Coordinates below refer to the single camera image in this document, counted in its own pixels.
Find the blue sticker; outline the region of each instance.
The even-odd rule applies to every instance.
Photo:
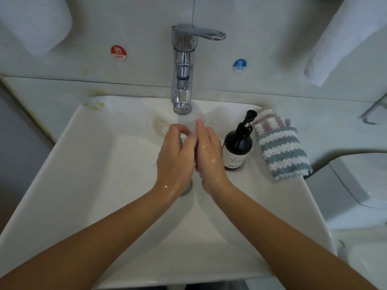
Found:
[[[245,59],[238,59],[234,62],[233,69],[235,72],[242,72],[247,66]]]

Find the white ceramic sink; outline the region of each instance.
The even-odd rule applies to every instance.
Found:
[[[169,124],[194,130],[201,118],[223,139],[247,110],[259,108],[211,101],[192,105],[186,116],[175,114],[166,98],[103,96],[80,106],[0,236],[0,277],[151,189]],[[227,174],[254,200],[335,252],[302,177],[275,182],[255,141],[243,167]],[[112,264],[98,288],[268,275],[264,259],[203,191],[194,172],[191,192]]]

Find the chrome faucet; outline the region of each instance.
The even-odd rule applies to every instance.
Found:
[[[174,67],[171,102],[173,110],[179,115],[187,115],[192,111],[193,58],[199,37],[209,40],[224,40],[226,34],[215,29],[204,29],[191,24],[172,26]]]

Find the soap dispenser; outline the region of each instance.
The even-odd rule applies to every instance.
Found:
[[[223,161],[227,170],[234,170],[239,168],[244,158],[247,156],[253,141],[250,134],[253,131],[253,127],[250,125],[257,112],[254,110],[247,111],[246,118],[243,122],[239,123],[236,130],[229,132],[226,135],[223,143]]]

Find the hand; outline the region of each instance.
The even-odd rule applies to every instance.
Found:
[[[180,146],[180,133],[187,135],[183,148]],[[191,181],[194,172],[194,148],[196,134],[186,126],[172,124],[165,135],[157,158],[157,180],[155,187],[169,193],[181,195]]]
[[[199,141],[197,165],[203,189],[212,195],[223,190],[225,185],[232,185],[228,180],[223,162],[222,144],[211,127],[206,127],[202,120],[196,121],[196,134]]]

